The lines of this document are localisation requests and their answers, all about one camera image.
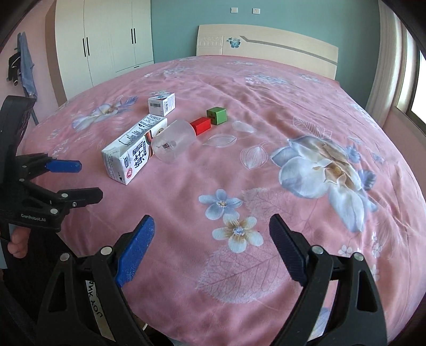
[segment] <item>translucent cup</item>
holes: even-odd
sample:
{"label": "translucent cup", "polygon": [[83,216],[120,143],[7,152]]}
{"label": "translucent cup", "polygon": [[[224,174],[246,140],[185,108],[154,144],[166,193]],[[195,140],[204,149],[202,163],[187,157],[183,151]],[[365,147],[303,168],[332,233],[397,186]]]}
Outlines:
{"label": "translucent cup", "polygon": [[185,120],[175,120],[163,132],[152,139],[154,154],[163,162],[173,163],[195,141],[196,134]]}

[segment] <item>green block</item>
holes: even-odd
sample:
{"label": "green block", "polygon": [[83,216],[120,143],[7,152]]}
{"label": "green block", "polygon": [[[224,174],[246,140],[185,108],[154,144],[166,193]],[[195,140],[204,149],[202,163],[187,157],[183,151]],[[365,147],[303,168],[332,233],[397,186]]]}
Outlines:
{"label": "green block", "polygon": [[213,125],[219,125],[227,120],[226,109],[221,107],[214,107],[207,110],[207,117],[210,118]]}

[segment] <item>human hand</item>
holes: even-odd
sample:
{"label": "human hand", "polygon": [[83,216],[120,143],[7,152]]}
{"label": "human hand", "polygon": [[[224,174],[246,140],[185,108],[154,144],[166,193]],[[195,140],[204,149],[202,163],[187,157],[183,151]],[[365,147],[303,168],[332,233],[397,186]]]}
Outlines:
{"label": "human hand", "polygon": [[16,258],[24,258],[28,252],[28,239],[31,230],[24,227],[16,227],[12,233],[11,241],[7,245],[9,252]]}

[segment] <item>screw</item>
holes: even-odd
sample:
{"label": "screw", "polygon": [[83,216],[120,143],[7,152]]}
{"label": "screw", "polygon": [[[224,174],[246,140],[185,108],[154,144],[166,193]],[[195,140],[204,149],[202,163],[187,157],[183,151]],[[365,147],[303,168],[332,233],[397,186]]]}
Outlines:
{"label": "screw", "polygon": [[319,245],[312,246],[312,252],[317,255],[322,255],[324,253],[324,249]]}
{"label": "screw", "polygon": [[104,256],[109,255],[111,252],[112,252],[111,246],[105,246],[104,248],[101,249],[101,254],[103,254]]}
{"label": "screw", "polygon": [[355,253],[354,253],[354,258],[355,258],[357,261],[360,261],[360,262],[362,262],[362,261],[364,260],[364,256],[363,256],[362,254],[360,254],[359,252],[355,252]]}
{"label": "screw", "polygon": [[69,253],[64,253],[64,254],[62,254],[61,256],[60,256],[60,258],[59,258],[62,262],[66,262],[66,261],[68,261],[69,260]]}

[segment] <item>white carton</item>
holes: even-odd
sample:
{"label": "white carton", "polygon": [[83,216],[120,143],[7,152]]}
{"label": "white carton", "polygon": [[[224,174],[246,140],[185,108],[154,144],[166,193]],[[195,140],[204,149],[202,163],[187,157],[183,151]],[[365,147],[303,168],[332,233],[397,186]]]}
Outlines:
{"label": "white carton", "polygon": [[167,118],[148,114],[102,150],[108,175],[127,185],[153,155],[151,140],[167,127]]}
{"label": "white carton", "polygon": [[166,116],[175,109],[175,94],[171,92],[158,93],[148,99],[150,114]]}

